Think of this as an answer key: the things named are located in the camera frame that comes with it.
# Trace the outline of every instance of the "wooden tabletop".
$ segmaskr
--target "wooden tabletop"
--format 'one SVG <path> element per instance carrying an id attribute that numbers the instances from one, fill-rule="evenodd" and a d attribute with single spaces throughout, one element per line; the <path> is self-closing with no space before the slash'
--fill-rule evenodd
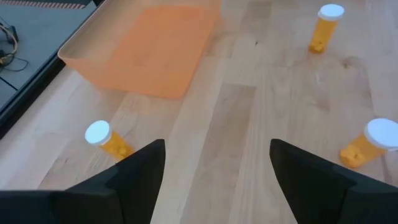
<path id="1" fill-rule="evenodd" d="M 276 181 L 279 138 L 340 164 L 375 117 L 398 121 L 398 1 L 336 0 L 346 14 L 307 51 L 326 0 L 225 0 L 184 98 L 102 90 L 64 68 L 0 141 L 2 189 L 65 189 L 114 164 L 84 140 L 97 119 L 139 149 L 166 139 L 152 223 L 295 223 Z M 398 153 L 357 171 L 398 185 Z"/>

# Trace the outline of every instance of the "prescription bottle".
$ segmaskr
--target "prescription bottle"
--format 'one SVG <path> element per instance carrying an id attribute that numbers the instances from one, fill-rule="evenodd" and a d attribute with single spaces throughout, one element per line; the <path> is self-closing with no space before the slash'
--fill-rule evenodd
<path id="1" fill-rule="evenodd" d="M 318 22 L 309 46 L 313 53 L 323 53 L 331 39 L 338 21 L 343 17 L 344 8 L 336 4 L 327 4 L 318 12 Z"/>
<path id="2" fill-rule="evenodd" d="M 106 121 L 95 121 L 86 130 L 86 141 L 99 146 L 120 161 L 134 153 L 134 150 Z"/>
<path id="3" fill-rule="evenodd" d="M 340 151 L 342 163 L 357 168 L 398 149 L 398 123 L 386 118 L 370 121 L 362 134 Z"/>

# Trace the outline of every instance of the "dark gray surface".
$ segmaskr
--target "dark gray surface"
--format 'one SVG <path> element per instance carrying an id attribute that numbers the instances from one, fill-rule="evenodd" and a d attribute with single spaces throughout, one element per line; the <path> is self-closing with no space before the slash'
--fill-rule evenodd
<path id="1" fill-rule="evenodd" d="M 17 29 L 19 48 L 16 56 L 29 61 L 25 70 L 21 72 L 3 70 L 0 77 L 16 88 L 20 88 L 58 50 L 94 9 L 93 3 L 84 9 L 0 5 L 0 16 Z M 0 33 L 0 49 L 10 49 L 10 47 L 5 41 L 4 34 Z M 18 69 L 23 65 L 23 62 L 15 60 L 8 68 Z M 3 88 L 5 83 L 1 80 L 0 82 L 0 88 Z M 4 91 L 0 90 L 0 107 L 3 105 L 2 102 L 11 97 L 12 91 L 9 91 L 8 88 L 5 88 Z"/>

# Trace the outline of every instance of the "orange plastic tray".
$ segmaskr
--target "orange plastic tray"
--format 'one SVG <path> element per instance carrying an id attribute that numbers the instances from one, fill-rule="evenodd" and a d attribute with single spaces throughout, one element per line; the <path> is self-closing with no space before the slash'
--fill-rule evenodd
<path id="1" fill-rule="evenodd" d="M 96 86 L 179 98 L 190 84 L 219 13 L 214 3 L 143 5 L 110 0 L 58 55 Z"/>

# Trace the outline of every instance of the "orange pill bottle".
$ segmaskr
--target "orange pill bottle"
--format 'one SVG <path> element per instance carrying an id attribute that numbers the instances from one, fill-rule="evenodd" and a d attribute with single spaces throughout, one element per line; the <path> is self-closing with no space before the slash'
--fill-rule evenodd
<path id="1" fill-rule="evenodd" d="M 318 22 L 308 48 L 309 51 L 320 54 L 326 50 L 344 11 L 343 7 L 336 4 L 327 4 L 321 7 L 318 12 Z"/>
<path id="2" fill-rule="evenodd" d="M 134 149 L 106 121 L 95 121 L 86 130 L 86 141 L 99 146 L 120 161 L 134 153 Z"/>
<path id="3" fill-rule="evenodd" d="M 340 160 L 347 167 L 357 168 L 397 149 L 398 123 L 377 118 L 370 121 L 364 132 L 340 151 Z"/>

